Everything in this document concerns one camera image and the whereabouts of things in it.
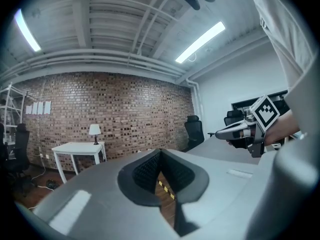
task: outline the lamp base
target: lamp base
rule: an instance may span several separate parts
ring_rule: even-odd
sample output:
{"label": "lamp base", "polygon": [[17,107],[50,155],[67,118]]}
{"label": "lamp base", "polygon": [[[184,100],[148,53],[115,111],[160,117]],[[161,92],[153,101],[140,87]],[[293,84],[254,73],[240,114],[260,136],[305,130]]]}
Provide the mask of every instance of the lamp base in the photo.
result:
{"label": "lamp base", "polygon": [[94,136],[94,143],[93,145],[99,145],[99,143],[97,142],[97,135]]}

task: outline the brick wall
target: brick wall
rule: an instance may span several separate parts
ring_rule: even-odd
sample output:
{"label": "brick wall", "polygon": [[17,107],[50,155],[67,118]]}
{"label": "brick wall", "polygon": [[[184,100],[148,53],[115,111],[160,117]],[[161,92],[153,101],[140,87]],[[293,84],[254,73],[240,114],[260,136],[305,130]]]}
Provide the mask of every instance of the brick wall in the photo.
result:
{"label": "brick wall", "polygon": [[[51,148],[68,142],[94,141],[90,124],[99,124],[107,159],[153,148],[182,150],[188,143],[184,127],[194,114],[190,89],[150,78],[97,72],[49,75],[14,85],[36,101],[51,101],[50,115],[25,114],[33,100],[26,98],[23,123],[30,131],[27,154],[31,163],[56,169]],[[73,171],[69,156],[60,155],[62,168]],[[81,171],[93,156],[75,156]]]}

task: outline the table lamp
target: table lamp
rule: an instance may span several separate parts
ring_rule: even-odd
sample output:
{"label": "table lamp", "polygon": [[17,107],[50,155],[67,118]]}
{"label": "table lamp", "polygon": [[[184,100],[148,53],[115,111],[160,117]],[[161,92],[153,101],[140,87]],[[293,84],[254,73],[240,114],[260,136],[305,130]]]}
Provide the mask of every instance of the table lamp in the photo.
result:
{"label": "table lamp", "polygon": [[99,124],[90,124],[89,135],[94,135],[94,144],[98,145],[97,135],[101,134]]}

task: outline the table leg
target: table leg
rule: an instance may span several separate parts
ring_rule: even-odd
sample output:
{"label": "table leg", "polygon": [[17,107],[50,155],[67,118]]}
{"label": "table leg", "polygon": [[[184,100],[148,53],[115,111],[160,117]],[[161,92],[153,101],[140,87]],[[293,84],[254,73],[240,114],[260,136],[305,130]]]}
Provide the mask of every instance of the table leg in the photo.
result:
{"label": "table leg", "polygon": [[60,177],[61,177],[63,183],[66,183],[67,180],[66,180],[64,171],[62,170],[59,157],[58,157],[58,155],[57,155],[57,153],[55,151],[53,151],[53,154],[54,154],[54,159],[55,159],[55,162],[56,162],[56,166],[58,167],[58,171],[59,171]]}
{"label": "table leg", "polygon": [[106,153],[106,148],[105,148],[104,144],[102,145],[102,153],[103,153],[104,161],[106,162],[107,161],[107,153]]}
{"label": "table leg", "polygon": [[94,154],[94,160],[95,160],[95,164],[100,164],[100,160],[99,160],[99,152]]}
{"label": "table leg", "polygon": [[76,166],[76,163],[75,163],[75,158],[74,156],[71,154],[71,160],[72,160],[72,164],[73,164],[73,169],[75,171],[75,174],[78,175],[78,170],[77,170],[77,166]]}

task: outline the ceiling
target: ceiling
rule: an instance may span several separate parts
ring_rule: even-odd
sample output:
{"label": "ceiling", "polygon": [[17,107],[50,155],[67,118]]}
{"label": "ceiling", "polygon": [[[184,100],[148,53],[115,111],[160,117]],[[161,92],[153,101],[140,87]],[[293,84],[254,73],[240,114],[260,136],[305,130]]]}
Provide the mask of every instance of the ceiling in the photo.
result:
{"label": "ceiling", "polygon": [[[268,41],[252,0],[199,1],[195,11],[184,0],[28,0],[22,13],[41,50],[32,50],[11,15],[0,46],[0,82],[99,71],[184,84]],[[175,62],[219,21],[222,33],[191,61]]]}

